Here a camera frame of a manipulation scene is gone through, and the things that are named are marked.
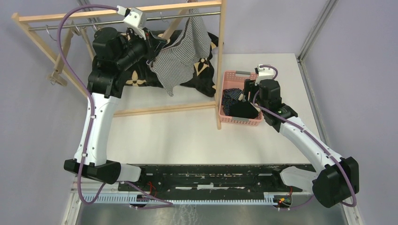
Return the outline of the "navy striped underwear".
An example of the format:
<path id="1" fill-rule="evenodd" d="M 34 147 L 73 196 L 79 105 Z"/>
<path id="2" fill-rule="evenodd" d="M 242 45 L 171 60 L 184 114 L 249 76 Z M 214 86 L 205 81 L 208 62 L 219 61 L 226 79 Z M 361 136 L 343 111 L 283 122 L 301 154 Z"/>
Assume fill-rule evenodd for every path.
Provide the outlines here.
<path id="1" fill-rule="evenodd" d="M 230 115 L 230 108 L 233 104 L 243 99 L 243 90 L 239 88 L 224 89 L 222 91 L 222 110 L 226 116 Z"/>

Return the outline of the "black underwear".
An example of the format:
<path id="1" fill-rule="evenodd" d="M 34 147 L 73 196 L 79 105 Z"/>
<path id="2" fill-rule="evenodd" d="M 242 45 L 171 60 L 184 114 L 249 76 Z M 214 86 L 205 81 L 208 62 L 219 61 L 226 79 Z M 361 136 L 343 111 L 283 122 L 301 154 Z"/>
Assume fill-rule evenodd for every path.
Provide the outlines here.
<path id="1" fill-rule="evenodd" d="M 229 107 L 229 116 L 256 119 L 259 111 L 250 102 L 238 100 Z"/>

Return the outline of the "grey striped underwear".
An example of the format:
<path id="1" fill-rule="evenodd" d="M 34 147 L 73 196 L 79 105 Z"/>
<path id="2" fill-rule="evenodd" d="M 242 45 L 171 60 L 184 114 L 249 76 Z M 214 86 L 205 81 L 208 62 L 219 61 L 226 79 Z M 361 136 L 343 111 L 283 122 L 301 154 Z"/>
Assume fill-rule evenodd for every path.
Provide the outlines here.
<path id="1" fill-rule="evenodd" d="M 169 96 L 173 88 L 192 79 L 194 64 L 210 55 L 211 39 L 200 16 L 189 17 L 175 42 L 148 63 Z"/>

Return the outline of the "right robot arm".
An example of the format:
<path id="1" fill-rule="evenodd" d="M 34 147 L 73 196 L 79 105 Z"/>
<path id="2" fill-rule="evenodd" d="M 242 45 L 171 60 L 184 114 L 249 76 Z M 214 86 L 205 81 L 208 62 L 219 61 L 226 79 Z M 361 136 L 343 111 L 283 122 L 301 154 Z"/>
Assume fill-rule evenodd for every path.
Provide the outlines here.
<path id="1" fill-rule="evenodd" d="M 278 81 L 259 82 L 246 79 L 244 99 L 262 113 L 265 122 L 286 137 L 307 158 L 314 172 L 287 166 L 271 178 L 277 191 L 293 186 L 307 191 L 324 207 L 337 204 L 357 206 L 360 188 L 359 164 L 353 157 L 344 158 L 316 137 L 298 113 L 282 102 Z"/>

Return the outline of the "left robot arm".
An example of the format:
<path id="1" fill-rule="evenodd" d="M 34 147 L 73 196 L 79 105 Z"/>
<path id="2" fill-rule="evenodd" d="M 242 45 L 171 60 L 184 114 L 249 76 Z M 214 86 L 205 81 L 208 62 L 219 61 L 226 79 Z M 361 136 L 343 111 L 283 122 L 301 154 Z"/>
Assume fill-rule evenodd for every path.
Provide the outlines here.
<path id="1" fill-rule="evenodd" d="M 132 28 L 122 34 L 115 28 L 102 28 L 94 34 L 95 56 L 88 76 L 87 114 L 80 144 L 74 157 L 64 162 L 64 170 L 84 178 L 114 184 L 129 181 L 135 190 L 146 188 L 148 179 L 136 165 L 107 158 L 107 142 L 112 118 L 122 98 L 123 88 L 133 67 L 153 60 L 167 41 L 144 28 L 144 36 Z"/>

